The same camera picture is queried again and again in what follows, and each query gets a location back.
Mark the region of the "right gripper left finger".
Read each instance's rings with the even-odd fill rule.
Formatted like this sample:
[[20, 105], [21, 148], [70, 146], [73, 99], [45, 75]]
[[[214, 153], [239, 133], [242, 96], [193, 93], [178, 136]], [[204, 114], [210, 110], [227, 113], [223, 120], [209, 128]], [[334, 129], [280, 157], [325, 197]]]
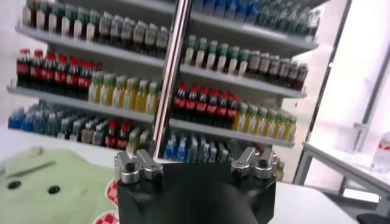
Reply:
[[141, 177], [160, 182], [163, 177], [163, 165], [156, 163], [145, 149], [136, 151], [130, 158], [127, 152], [119, 152], [114, 157], [115, 177], [124, 184], [135, 184]]

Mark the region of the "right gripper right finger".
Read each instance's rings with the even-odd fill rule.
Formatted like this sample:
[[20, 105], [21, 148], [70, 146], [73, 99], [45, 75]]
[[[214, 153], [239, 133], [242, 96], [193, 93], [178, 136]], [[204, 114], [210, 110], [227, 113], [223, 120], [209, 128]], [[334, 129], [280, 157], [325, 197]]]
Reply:
[[255, 147], [247, 147], [241, 156], [231, 162], [231, 173], [238, 178], [252, 174], [258, 179], [269, 179], [275, 175], [275, 153], [265, 149], [260, 153]]

